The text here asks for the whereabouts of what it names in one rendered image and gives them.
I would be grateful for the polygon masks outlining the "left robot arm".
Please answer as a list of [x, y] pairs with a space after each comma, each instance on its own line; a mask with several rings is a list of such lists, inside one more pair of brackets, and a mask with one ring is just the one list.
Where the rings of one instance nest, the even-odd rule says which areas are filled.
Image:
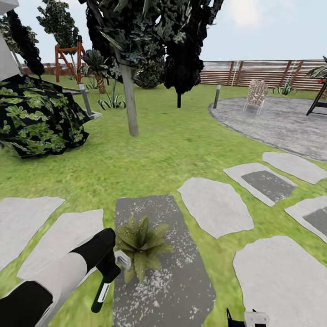
[[54, 264], [22, 280], [0, 299], [0, 327], [47, 327], [86, 274], [96, 267], [112, 282], [131, 267], [121, 250], [114, 252], [115, 228], [104, 228], [75, 246]]

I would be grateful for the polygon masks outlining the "insectifuge atomizer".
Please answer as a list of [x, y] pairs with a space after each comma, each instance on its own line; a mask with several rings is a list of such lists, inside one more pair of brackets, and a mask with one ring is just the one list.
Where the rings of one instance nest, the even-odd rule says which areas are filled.
[[99, 290], [97, 292], [97, 295], [94, 299], [93, 305], [91, 307], [91, 311], [94, 313], [98, 313], [101, 310], [101, 307], [103, 305], [104, 299], [107, 295], [108, 289], [110, 286], [110, 282], [103, 276], [103, 279], [101, 281], [101, 284], [99, 286]]

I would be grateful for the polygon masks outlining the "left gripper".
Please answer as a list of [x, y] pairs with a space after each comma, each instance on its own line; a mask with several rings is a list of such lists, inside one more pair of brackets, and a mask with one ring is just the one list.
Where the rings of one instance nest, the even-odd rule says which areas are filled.
[[121, 273], [121, 267], [115, 262], [115, 256], [107, 262], [99, 262], [96, 265], [96, 268], [102, 273], [103, 276], [109, 281], [112, 282], [115, 278]]

